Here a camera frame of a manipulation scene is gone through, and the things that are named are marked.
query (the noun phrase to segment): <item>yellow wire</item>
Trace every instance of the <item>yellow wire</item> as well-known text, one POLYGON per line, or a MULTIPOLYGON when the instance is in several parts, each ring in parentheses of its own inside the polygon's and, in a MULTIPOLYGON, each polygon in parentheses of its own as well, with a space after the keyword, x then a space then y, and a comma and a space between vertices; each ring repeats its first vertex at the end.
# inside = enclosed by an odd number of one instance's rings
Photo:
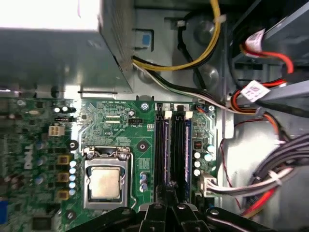
POLYGON ((220 17, 221 13, 220 13, 220 7, 219 7, 219 2, 218 0, 211 0, 211 7, 213 10, 213 15, 214 15, 214 19, 215 19, 215 31, 214 34, 211 38, 211 41, 208 45, 208 47, 206 48, 206 50, 203 52, 203 54, 197 58, 196 60, 187 63, 187 64, 182 64, 182 65, 177 65, 177 66, 168 66, 168 67, 158 67, 155 65, 151 65, 151 64, 145 64, 142 62, 139 62, 137 60, 133 60, 133 62, 135 64, 137 64, 140 67, 143 67, 147 70, 152 70, 152 71, 175 71, 175 70, 180 70, 180 69, 184 69, 187 67, 190 67, 192 65, 195 65, 197 63, 199 63, 200 61, 202 61, 205 57, 207 57, 212 50, 215 48, 215 45, 219 39, 219 35, 220 35, 220 22, 218 20, 218 18, 220 17))
POLYGON ((247 214, 244 215, 245 218, 252 218, 254 215, 256 215, 257 213, 261 212, 261 210, 263 209, 263 207, 257 208, 247 214))

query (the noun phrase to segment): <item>green circuit board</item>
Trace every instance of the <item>green circuit board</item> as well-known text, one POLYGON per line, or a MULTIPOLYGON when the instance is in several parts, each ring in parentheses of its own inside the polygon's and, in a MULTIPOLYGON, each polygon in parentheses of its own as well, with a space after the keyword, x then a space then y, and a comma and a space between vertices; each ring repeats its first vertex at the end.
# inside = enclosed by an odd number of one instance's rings
MULTIPOLYGON (((154 103, 92 99, 0 99, 0 199, 8 202, 7 222, 0 225, 0 231, 62 232, 104 213, 83 206, 85 158, 82 154, 83 148, 88 145, 129 147, 134 154, 131 183, 132 195, 137 201, 134 209, 138 210, 141 204, 152 202, 154 103), (62 110, 64 106, 74 110, 66 114, 55 110, 62 110), (51 126, 61 126, 64 131, 57 133, 63 135, 51 136, 51 126), (72 141, 78 143, 75 150, 70 148, 72 141), (74 173, 71 173, 69 161, 76 162, 74 173), (75 176, 74 194, 70 192, 68 195, 72 181, 61 181, 59 173, 64 174, 64 177, 75 176), (141 173, 147 176, 147 188, 143 191, 140 189, 141 173)), ((215 113, 194 111, 192 122, 192 139, 201 141, 200 152, 206 152, 205 144, 216 146, 215 113)), ((216 175, 215 158, 209 162, 202 158, 200 161, 201 170, 216 175)), ((130 198, 128 205, 133 204, 130 198)))

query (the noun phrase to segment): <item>motherboard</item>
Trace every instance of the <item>motherboard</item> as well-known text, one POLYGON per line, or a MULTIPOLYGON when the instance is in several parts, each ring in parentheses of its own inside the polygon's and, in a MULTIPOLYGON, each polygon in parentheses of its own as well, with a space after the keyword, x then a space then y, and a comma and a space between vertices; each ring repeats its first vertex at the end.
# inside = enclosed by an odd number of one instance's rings
POLYGON ((215 109, 181 102, 0 99, 0 231, 67 231, 155 186, 180 201, 216 176, 215 109))

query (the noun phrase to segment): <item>white wire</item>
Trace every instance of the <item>white wire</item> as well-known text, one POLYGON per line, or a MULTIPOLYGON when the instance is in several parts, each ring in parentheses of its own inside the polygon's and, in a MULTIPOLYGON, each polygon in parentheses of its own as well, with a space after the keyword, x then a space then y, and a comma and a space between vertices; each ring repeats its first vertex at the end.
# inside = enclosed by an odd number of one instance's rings
MULTIPOLYGON (((285 177, 287 174, 289 174, 291 171, 293 170, 293 168, 285 168, 283 169, 282 171, 280 171, 277 175, 277 178, 281 179, 283 177, 285 177)), ((212 189, 212 190, 215 190, 215 191, 228 191, 228 192, 233 192, 233 191, 242 191, 242 190, 250 190, 250 189, 253 189, 253 188, 256 188, 256 187, 264 187, 266 185, 269 185, 269 184, 272 184, 274 182, 277 182, 278 180, 277 179, 268 179, 268 180, 265 180, 265 181, 262 181, 260 183, 257 183, 257 184, 253 184, 253 185, 248 185, 248 186, 242 186, 242 187, 221 187, 221 186, 217 186, 215 185, 214 183, 212 182, 208 182, 207 183, 207 187, 209 189, 212 189)))
POLYGON ((206 102, 209 102, 223 110, 227 110, 227 111, 230 111, 232 113, 236 113, 236 114, 242 114, 240 112, 237 112, 237 111, 234 111, 234 110, 231 110, 229 108, 227 108, 226 106, 223 106, 223 105, 220 105, 218 104, 217 102, 213 101, 212 99, 209 99, 203 95, 200 95, 200 94, 195 94, 195 93, 190 93, 190 92, 185 92, 185 91, 180 91, 180 90, 176 90, 176 89, 172 89, 172 88, 169 88, 165 85, 163 85, 161 82, 159 82, 154 76, 152 76, 147 70, 145 70, 144 68, 138 66, 137 64, 133 63, 134 67, 136 67, 137 69, 139 69, 141 72, 143 72, 144 74, 146 74, 147 76, 149 76, 151 79, 153 79, 158 85, 160 85, 162 88, 164 89, 167 89, 169 91, 172 91, 172 92, 175 92, 175 93, 179 93, 179 94, 183 94, 183 95, 187 95, 187 96, 191 96, 191 97, 196 97, 196 98, 199 98, 199 99, 202 99, 206 102))

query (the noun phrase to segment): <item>white connector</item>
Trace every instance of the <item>white connector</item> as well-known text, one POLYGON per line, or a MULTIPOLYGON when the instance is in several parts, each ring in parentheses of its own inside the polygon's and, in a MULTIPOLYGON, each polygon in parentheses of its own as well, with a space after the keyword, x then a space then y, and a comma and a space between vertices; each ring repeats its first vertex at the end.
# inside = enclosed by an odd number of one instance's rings
POLYGON ((217 179, 214 178, 209 173, 202 173, 199 176, 199 180, 198 180, 197 184, 198 184, 198 188, 199 188, 200 192, 203 194, 204 197, 210 197, 211 191, 208 191, 208 189, 207 189, 207 182, 208 181, 212 181, 212 182, 217 183, 217 179))
POLYGON ((63 126, 50 126, 48 128, 48 135, 49 136, 63 136, 64 129, 65 127, 63 126))

